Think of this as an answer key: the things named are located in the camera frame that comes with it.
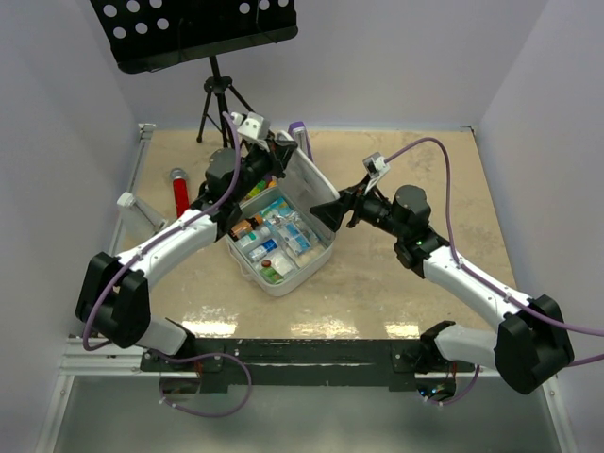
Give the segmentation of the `clear bag with wipes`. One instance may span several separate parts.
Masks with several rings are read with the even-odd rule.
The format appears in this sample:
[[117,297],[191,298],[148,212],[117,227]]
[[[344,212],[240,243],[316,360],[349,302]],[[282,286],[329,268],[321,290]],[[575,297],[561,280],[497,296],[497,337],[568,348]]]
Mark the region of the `clear bag with wipes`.
[[296,255],[304,255],[315,246],[313,232],[297,215],[279,217],[275,222],[277,234],[285,245]]

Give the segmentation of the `grey medicine case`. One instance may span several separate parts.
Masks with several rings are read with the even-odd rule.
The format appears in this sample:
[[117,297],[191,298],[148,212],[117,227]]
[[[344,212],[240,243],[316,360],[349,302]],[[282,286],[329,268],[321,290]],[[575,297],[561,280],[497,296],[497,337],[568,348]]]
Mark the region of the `grey medicine case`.
[[269,239],[274,239],[278,244],[277,249],[270,252],[258,262],[251,261],[248,257],[250,251],[244,253],[235,245],[237,241],[233,241],[229,237],[229,234],[226,236],[227,250],[240,265],[243,276],[256,283],[267,294],[275,297],[283,296],[296,289],[313,274],[317,273],[331,258],[335,233],[312,216],[310,208],[334,201],[337,198],[337,191],[312,160],[302,150],[298,149],[294,152],[287,165],[285,177],[279,178],[274,187],[264,190],[259,195],[241,204],[242,216],[238,223],[245,218],[260,214],[262,210],[280,197],[283,197],[292,208],[293,211],[290,215],[297,214],[306,223],[308,229],[313,232],[316,243],[320,242],[325,246],[326,251],[317,260],[302,269],[297,267],[297,270],[284,277],[282,282],[271,285],[260,274],[260,269],[262,268],[261,262],[263,260],[270,260],[277,251],[280,251],[283,254],[287,254],[290,260],[296,265],[294,262],[295,254],[284,244],[281,237],[277,234],[275,222],[278,218],[274,218],[271,222],[263,219],[263,224],[255,228],[257,229],[262,226],[269,227],[271,230]]

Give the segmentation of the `small white blue bottle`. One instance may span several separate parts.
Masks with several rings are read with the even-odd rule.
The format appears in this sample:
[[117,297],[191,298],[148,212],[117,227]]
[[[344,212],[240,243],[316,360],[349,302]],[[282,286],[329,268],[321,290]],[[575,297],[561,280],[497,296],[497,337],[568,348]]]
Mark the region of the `small white blue bottle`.
[[274,239],[269,239],[268,241],[262,243],[258,247],[254,248],[248,253],[248,257],[253,262],[258,262],[267,256],[270,252],[277,249],[278,244]]

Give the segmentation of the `white gauze packet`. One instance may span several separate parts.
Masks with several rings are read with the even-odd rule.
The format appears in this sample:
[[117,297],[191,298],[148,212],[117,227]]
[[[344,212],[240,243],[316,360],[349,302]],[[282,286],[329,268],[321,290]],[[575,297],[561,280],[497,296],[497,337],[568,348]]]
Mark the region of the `white gauze packet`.
[[277,251],[270,259],[272,267],[282,277],[286,277],[297,270],[297,266],[290,260],[287,254]]

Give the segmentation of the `white green tube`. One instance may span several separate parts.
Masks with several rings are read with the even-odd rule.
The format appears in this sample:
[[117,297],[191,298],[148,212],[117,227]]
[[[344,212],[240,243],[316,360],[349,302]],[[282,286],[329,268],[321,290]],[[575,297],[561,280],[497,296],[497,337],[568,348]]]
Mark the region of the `white green tube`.
[[247,253],[254,248],[258,247],[262,243],[266,242],[271,236],[271,230],[268,226],[260,226],[259,228],[252,230],[250,233],[242,237],[235,245]]

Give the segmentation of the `brown bottle orange cap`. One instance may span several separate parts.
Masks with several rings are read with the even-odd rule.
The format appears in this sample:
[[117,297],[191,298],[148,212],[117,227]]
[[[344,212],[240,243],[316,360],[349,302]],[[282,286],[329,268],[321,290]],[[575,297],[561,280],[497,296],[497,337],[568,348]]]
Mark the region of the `brown bottle orange cap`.
[[230,231],[229,237],[233,241],[239,241],[241,238],[252,232],[256,227],[263,224],[263,218],[260,214],[255,214],[237,223]]

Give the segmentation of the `small green packet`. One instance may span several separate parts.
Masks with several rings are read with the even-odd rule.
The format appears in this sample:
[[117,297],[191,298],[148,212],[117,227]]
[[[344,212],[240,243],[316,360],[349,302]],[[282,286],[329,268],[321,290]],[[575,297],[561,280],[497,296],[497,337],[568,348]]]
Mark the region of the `small green packet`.
[[260,269],[260,274],[264,278],[264,280],[271,284],[276,285],[283,281],[283,276],[277,272],[272,266],[262,267]]

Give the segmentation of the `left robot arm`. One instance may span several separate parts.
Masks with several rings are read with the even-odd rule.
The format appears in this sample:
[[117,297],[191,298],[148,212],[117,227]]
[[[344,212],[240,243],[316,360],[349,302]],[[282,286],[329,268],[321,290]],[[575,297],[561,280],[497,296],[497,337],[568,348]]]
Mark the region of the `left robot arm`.
[[212,156],[199,196],[171,225],[144,243],[88,264],[75,315],[84,322],[83,347],[93,351],[93,332],[121,348],[137,345],[161,353],[175,370],[195,359],[193,335],[176,322],[151,314],[150,291],[194,252],[220,241],[240,221],[240,203],[265,176],[285,175],[298,145],[278,135],[250,147],[224,148]]

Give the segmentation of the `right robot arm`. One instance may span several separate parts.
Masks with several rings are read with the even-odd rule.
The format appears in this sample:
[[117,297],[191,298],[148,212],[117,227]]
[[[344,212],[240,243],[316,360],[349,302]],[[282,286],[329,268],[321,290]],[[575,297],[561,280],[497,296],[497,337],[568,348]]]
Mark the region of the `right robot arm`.
[[428,369],[440,371],[452,361],[465,361],[496,370],[513,390],[530,394],[574,361],[558,303],[547,295],[530,297],[509,288],[458,255],[452,242],[430,226],[423,189],[405,185],[388,200],[358,185],[310,213],[331,231],[350,213],[348,227],[363,221],[393,235],[394,252],[405,268],[455,295],[489,325],[482,331],[443,321],[426,330],[420,358]]

